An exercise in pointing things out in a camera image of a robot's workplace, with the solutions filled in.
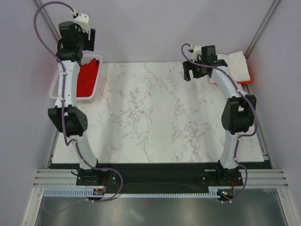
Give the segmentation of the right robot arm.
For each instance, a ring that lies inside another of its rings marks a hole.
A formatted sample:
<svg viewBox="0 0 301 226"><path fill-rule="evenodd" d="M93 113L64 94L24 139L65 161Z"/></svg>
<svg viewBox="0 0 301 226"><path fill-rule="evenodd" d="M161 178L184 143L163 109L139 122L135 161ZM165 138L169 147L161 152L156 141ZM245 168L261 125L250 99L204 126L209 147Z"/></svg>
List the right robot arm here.
<svg viewBox="0 0 301 226"><path fill-rule="evenodd" d="M192 59L184 56L184 80L208 76L219 87L226 99L222 112L222 126L225 130L224 148L216 170L202 172L201 177L209 186L241 186L238 157L240 142L244 137L252 137L258 129L256 97L243 91L230 73L228 64L218 59L215 46L192 46L184 43L192 54Z"/></svg>

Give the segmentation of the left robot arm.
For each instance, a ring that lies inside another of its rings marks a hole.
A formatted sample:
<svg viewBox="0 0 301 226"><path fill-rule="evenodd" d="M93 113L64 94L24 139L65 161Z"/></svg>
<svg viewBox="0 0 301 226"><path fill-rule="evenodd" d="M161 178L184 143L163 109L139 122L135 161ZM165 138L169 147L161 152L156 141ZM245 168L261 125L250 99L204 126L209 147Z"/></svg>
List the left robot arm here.
<svg viewBox="0 0 301 226"><path fill-rule="evenodd" d="M103 173L97 170L98 159L93 154L87 138L87 116L78 108L77 82L83 50L93 50L88 35L81 27L66 21L59 24L61 39L56 57L59 68L58 95L55 106L48 109L48 116L57 130L63 134L66 145L73 145L79 159L75 176L78 186L102 186Z"/></svg>

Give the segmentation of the red t-shirt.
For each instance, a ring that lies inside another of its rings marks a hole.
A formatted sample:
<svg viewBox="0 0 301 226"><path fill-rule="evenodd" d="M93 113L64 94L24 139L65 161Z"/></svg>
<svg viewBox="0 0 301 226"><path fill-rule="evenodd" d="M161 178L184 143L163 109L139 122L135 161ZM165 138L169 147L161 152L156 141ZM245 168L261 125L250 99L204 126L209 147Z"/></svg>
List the red t-shirt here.
<svg viewBox="0 0 301 226"><path fill-rule="evenodd" d="M93 58L80 67L77 81L77 97L89 97L93 94L99 68L99 60Z"/></svg>

